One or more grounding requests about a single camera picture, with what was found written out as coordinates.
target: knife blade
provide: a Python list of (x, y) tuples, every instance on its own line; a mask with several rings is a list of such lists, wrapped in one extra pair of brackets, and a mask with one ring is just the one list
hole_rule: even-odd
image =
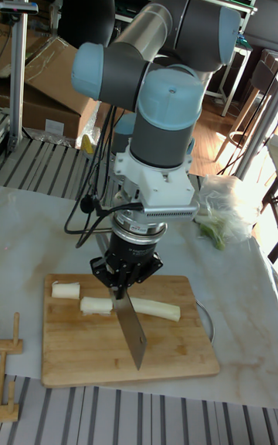
[(113, 289), (109, 289), (109, 292), (128, 348), (139, 371), (147, 346), (147, 339), (143, 328), (134, 311), (127, 290), (123, 290), (123, 297), (121, 299), (116, 299)]

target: white vegetable stalk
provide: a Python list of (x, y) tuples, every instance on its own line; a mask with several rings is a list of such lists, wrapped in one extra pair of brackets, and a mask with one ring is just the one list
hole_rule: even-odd
[(172, 321), (179, 321), (181, 317), (181, 308), (173, 304), (159, 303), (138, 297), (131, 297), (131, 302), (137, 313), (150, 314)]
[[(157, 301), (148, 301), (131, 297), (134, 310), (137, 313), (158, 316), (167, 320), (179, 321), (181, 317), (181, 308), (173, 304), (159, 303)], [(97, 297), (84, 297), (80, 302), (80, 310), (83, 314), (110, 314), (113, 309), (111, 299)]]
[(80, 302), (83, 314), (111, 314), (112, 308), (112, 300), (102, 297), (84, 297)]
[(63, 297), (64, 299), (79, 299), (80, 298), (80, 283), (74, 284), (59, 284), (53, 282), (52, 297)]

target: light blue joint cap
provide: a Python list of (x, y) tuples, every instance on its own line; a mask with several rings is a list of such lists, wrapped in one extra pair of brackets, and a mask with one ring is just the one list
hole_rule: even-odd
[(99, 100), (102, 78), (103, 46), (84, 43), (78, 49), (73, 61), (71, 79), (74, 90)]
[(219, 54), (221, 63), (230, 63), (239, 31), (240, 14), (234, 9), (221, 7), (219, 14)]
[(134, 112), (130, 114), (124, 114), (123, 117), (119, 120), (119, 122), (117, 122), (115, 126), (115, 133), (133, 134), (135, 120), (136, 120), (136, 114)]
[(183, 68), (159, 69), (146, 76), (137, 106), (144, 119), (155, 127), (179, 131), (192, 126), (201, 114), (204, 86), (197, 74)]

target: white paper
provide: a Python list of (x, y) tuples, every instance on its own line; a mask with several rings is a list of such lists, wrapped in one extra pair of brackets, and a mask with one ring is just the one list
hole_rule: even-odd
[(46, 132), (58, 134), (59, 136), (63, 136), (63, 122), (52, 121), (51, 119), (46, 119)]

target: wooden clamp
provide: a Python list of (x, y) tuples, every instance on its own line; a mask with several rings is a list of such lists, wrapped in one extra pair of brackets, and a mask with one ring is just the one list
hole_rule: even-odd
[(15, 382), (8, 384), (8, 404), (2, 404), (7, 354), (21, 354), (22, 340), (19, 340), (19, 313), (14, 315), (13, 339), (0, 340), (0, 423), (17, 421), (19, 404), (15, 404)]

